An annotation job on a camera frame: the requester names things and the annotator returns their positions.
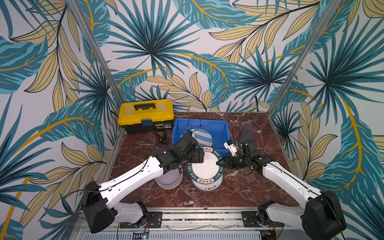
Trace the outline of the blue white striped plate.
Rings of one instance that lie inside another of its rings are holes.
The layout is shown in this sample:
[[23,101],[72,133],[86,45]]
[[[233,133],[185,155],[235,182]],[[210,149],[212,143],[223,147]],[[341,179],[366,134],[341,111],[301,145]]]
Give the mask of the blue white striped plate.
[[192,137],[195,138],[200,146],[212,147],[213,137],[212,135],[203,129],[192,129]]

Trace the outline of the white plate green rim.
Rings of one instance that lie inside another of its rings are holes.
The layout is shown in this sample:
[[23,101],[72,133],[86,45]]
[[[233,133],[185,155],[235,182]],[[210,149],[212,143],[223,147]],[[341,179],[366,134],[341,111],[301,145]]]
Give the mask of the white plate green rim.
[[187,172],[193,185],[202,192],[214,192],[220,188],[224,180],[224,168],[216,163],[223,156],[211,147],[202,147],[204,151],[203,163],[187,164]]

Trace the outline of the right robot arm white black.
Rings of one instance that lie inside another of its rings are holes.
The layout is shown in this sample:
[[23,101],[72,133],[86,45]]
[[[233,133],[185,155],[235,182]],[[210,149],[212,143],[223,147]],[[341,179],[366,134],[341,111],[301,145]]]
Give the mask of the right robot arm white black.
[[277,184],[299,204],[298,207],[288,207],[269,201],[259,206],[253,221],[260,226],[282,223],[304,231],[312,240],[330,240],[347,228],[340,201],[331,191],[312,187],[270,156],[261,155],[253,141],[237,147],[229,140],[224,147],[229,154],[217,161],[218,166],[250,168]]

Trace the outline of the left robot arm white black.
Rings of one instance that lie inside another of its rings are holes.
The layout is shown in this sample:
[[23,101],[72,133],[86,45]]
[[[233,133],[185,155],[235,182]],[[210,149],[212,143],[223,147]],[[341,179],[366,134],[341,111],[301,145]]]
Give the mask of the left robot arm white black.
[[114,223],[129,223],[146,227],[150,214],[143,203],[136,202],[123,207],[120,201],[145,183],[186,164],[201,164],[204,150],[191,135],[184,135],[175,144],[158,148],[147,160],[121,176],[97,184],[85,186],[82,211],[92,234],[99,233]]

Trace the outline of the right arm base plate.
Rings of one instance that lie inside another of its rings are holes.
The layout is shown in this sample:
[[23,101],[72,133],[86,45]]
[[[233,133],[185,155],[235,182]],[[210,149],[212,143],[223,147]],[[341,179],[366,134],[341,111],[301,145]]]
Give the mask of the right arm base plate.
[[265,228],[273,228],[273,227],[283,227],[284,224],[279,222],[273,222],[266,213],[258,211],[243,211],[242,221],[245,228],[252,227],[265,227]]

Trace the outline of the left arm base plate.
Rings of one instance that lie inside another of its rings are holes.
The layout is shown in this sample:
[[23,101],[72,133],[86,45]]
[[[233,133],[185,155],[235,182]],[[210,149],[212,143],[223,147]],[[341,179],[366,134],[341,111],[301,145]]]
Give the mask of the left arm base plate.
[[122,229],[159,229],[162,225],[162,212],[149,212],[144,215],[136,223],[119,223]]

